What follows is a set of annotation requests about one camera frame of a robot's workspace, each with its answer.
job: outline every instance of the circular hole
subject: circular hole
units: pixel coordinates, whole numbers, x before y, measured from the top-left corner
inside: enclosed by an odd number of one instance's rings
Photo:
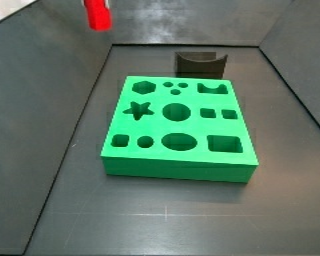
[[[172,93],[174,95],[179,95],[179,94],[180,94],[180,91],[179,91],[178,89],[174,89],[174,90],[171,90],[171,93]]]
[[[186,133],[170,133],[161,139],[163,145],[176,151],[191,150],[196,147],[196,139]]]
[[[164,86],[166,86],[166,87],[172,87],[172,86],[174,86],[174,83],[166,82],[166,83],[164,83]]]
[[[179,86],[180,88],[187,88],[187,87],[188,87],[188,84],[187,84],[187,83],[179,83],[178,86]]]
[[[186,105],[180,103],[172,103],[164,106],[163,115],[168,120],[179,122],[190,118],[191,110]]]
[[[137,140],[137,145],[140,148],[151,148],[153,146],[153,139],[149,136],[143,136]]]

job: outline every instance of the small circular hole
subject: small circular hole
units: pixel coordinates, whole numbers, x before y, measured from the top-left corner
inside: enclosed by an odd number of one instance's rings
[[[179,83],[178,86],[179,86],[180,88],[187,88],[187,87],[188,87],[188,84],[187,84],[187,83]]]
[[[172,86],[174,86],[174,83],[166,82],[166,83],[164,83],[164,86],[166,86],[166,87],[172,87]]]
[[[143,136],[137,140],[137,145],[140,148],[151,148],[153,144],[155,144],[155,141],[149,136]]]
[[[171,93],[172,93],[174,95],[179,95],[182,92],[180,92],[180,90],[174,89],[174,90],[171,90]]]

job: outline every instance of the red object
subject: red object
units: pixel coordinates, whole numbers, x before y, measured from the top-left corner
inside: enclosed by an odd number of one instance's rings
[[[112,15],[108,0],[84,0],[88,11],[89,26],[93,30],[104,31],[112,27]]]

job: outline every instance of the star-shaped hole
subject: star-shaped hole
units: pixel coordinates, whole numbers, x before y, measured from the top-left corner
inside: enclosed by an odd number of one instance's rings
[[[137,121],[141,119],[143,115],[153,115],[153,111],[148,109],[151,102],[145,102],[143,104],[131,102],[131,108],[124,110],[124,114],[133,114],[133,119]]]

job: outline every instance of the green foam block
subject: green foam block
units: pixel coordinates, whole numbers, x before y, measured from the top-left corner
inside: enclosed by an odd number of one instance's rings
[[[231,81],[127,77],[107,174],[248,182],[259,165]]]

